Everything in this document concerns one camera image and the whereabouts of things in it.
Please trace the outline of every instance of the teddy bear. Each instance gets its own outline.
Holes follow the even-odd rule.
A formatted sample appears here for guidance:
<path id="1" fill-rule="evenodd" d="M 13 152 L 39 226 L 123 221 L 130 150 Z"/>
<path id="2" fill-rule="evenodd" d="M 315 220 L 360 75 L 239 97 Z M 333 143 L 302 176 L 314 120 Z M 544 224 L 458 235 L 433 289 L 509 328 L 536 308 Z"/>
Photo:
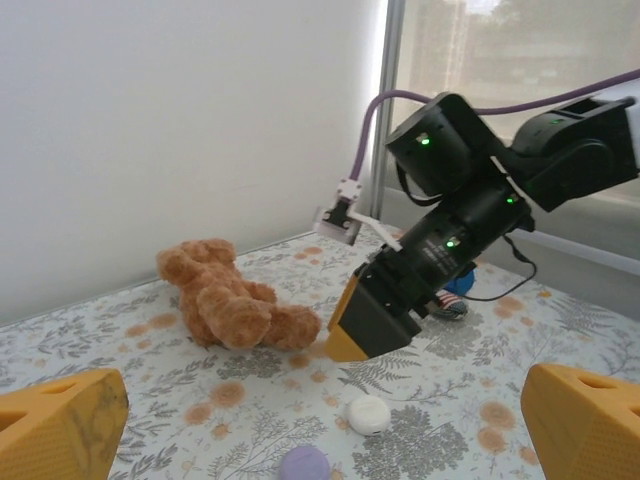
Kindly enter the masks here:
<path id="1" fill-rule="evenodd" d="M 322 322 L 309 307 L 281 305 L 269 285 L 243 278 L 231 242 L 188 240 L 156 255 L 160 278 L 180 289 L 182 318 L 200 346 L 303 350 Z"/>

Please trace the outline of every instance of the purple round object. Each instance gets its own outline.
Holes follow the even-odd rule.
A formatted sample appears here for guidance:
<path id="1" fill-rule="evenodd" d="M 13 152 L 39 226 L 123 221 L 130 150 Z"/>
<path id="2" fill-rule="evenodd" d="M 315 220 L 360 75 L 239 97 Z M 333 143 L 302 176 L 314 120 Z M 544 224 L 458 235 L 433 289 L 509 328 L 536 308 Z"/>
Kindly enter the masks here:
<path id="1" fill-rule="evenodd" d="M 280 464 L 280 480 L 329 480 L 330 475 L 329 461 L 315 447 L 296 447 Z"/>

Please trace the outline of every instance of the striped object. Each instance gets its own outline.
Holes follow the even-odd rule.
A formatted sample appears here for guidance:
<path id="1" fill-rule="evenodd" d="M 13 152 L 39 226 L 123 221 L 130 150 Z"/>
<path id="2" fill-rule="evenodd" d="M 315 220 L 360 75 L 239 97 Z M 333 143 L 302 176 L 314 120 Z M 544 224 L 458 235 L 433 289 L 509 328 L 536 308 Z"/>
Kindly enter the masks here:
<path id="1" fill-rule="evenodd" d="M 438 300 L 440 300 L 440 308 L 433 312 L 434 317 L 460 320 L 464 318 L 469 311 L 469 307 L 467 307 L 465 301 L 453 293 L 440 290 L 436 295 Z"/>

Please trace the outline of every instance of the patterned fabric surface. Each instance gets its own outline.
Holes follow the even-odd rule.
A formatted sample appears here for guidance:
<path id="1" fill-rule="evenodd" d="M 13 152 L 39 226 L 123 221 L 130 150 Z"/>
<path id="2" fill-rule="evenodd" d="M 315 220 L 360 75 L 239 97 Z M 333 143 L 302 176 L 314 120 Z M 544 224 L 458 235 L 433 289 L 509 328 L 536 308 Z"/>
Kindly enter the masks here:
<path id="1" fill-rule="evenodd" d="M 247 278 L 328 321 L 352 271 L 381 241 L 347 247 L 307 235 L 242 256 Z M 480 264 L 474 296 L 520 280 Z M 0 329 L 0 393 L 97 367 L 118 368 L 131 413 L 110 480 L 277 478 L 282 456 L 312 444 L 338 479 L 543 479 L 519 410 L 527 370 L 558 362 L 640 382 L 637 322 L 529 283 L 462 322 L 428 318 L 403 350 L 333 364 L 308 352 L 204 349 L 178 291 L 156 282 Z M 345 418 L 367 392 L 392 428 L 366 439 Z"/>

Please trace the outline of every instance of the white ball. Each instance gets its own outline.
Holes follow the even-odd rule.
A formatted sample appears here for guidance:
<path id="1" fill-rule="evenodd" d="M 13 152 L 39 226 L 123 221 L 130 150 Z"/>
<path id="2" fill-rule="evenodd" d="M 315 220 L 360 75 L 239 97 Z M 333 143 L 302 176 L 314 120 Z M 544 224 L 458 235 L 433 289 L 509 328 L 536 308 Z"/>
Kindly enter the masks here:
<path id="1" fill-rule="evenodd" d="M 391 410 L 381 398 L 363 395 L 349 404 L 347 418 L 360 435 L 380 435 L 391 425 Z"/>

